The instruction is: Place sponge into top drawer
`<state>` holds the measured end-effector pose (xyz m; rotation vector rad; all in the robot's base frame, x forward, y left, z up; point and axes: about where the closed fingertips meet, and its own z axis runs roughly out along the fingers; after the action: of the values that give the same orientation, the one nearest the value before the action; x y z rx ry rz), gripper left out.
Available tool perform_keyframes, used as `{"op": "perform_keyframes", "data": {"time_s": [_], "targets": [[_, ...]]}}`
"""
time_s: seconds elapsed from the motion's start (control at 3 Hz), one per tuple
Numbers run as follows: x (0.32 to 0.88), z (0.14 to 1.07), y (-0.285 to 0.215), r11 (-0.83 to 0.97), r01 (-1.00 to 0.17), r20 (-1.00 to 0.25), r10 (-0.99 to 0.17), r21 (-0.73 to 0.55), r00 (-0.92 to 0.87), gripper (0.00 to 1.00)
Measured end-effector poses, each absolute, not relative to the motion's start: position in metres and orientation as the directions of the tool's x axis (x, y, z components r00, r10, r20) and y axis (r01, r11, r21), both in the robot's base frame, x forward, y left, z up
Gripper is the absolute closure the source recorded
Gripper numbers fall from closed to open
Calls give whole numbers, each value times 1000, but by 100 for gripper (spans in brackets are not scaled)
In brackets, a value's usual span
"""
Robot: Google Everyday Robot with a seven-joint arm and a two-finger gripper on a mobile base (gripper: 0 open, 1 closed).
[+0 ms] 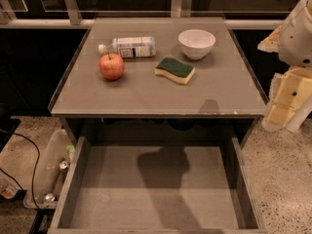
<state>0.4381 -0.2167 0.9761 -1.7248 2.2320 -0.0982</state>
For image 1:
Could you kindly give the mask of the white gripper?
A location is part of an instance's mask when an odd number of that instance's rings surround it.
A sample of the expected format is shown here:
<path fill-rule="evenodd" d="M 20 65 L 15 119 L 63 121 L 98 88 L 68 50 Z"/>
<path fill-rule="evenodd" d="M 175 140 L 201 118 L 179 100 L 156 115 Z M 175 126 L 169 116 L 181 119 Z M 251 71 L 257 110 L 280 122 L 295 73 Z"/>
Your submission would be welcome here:
<path fill-rule="evenodd" d="M 300 0 L 282 27 L 276 27 L 257 48 L 277 53 L 290 69 L 275 73 L 270 85 L 262 127 L 295 132 L 312 112 L 312 0 Z"/>

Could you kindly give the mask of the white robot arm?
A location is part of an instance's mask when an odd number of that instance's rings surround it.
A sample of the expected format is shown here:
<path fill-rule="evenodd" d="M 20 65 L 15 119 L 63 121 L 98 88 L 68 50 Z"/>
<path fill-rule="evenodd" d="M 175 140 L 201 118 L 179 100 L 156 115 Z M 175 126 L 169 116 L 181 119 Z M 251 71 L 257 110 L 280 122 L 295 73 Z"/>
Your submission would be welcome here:
<path fill-rule="evenodd" d="M 294 132 L 312 112 L 312 0 L 300 0 L 257 48 L 277 53 L 290 66 L 284 74 L 274 74 L 262 127 Z"/>

